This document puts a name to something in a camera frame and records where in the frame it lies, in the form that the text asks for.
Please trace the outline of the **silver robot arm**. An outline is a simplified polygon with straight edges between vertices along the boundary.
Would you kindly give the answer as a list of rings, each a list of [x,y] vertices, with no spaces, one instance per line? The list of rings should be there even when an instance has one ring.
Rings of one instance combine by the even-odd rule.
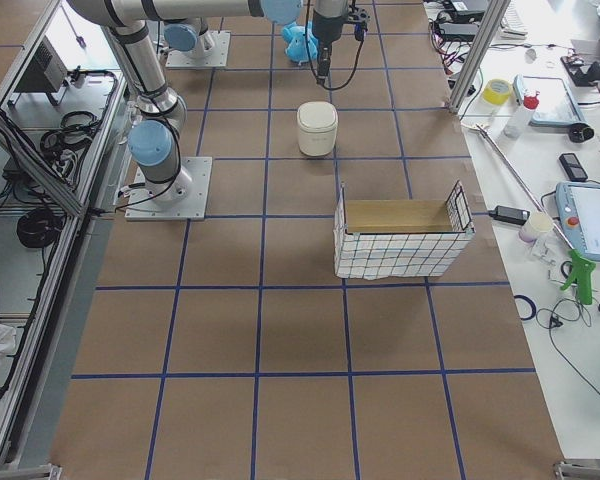
[[[366,12],[353,1],[71,1],[69,5],[102,28],[136,94],[142,121],[131,129],[128,149],[144,175],[148,197],[131,202],[131,207],[180,205],[193,195],[195,180],[180,153],[186,104],[164,76],[149,36],[149,20],[189,27],[195,20],[205,26],[209,17],[253,17],[287,25],[306,8],[313,14],[320,85],[329,73],[332,45],[343,27],[366,29]]]

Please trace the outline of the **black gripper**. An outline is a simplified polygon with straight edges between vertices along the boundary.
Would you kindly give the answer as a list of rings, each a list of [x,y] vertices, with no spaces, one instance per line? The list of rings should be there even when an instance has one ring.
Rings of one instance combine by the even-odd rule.
[[[331,45],[341,37],[341,16],[313,10],[312,33],[318,41],[316,83],[324,84],[331,66]]]

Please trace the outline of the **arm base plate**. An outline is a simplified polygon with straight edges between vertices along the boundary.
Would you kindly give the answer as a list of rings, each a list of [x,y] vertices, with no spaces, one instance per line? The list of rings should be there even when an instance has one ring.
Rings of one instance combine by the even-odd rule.
[[[189,25],[168,25],[166,67],[178,70],[225,68],[230,37],[231,33],[226,30],[207,30],[199,34]]]
[[[202,221],[206,216],[213,159],[211,157],[183,157],[181,172],[169,190],[161,192],[157,185],[134,189],[129,198],[131,206],[125,209],[128,221]]]

